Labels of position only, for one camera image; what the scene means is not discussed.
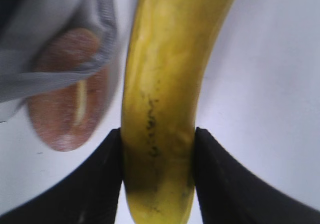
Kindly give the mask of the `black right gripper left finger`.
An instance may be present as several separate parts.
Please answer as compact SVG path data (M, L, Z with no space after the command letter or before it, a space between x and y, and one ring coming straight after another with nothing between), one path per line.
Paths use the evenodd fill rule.
M3 214L2 224L113 224L122 174L120 130L59 183Z

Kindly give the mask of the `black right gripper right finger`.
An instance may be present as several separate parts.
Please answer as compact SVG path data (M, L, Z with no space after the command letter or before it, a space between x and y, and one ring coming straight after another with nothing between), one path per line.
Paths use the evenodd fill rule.
M318 224L319 211L270 186L211 133L195 131L193 178L205 224Z

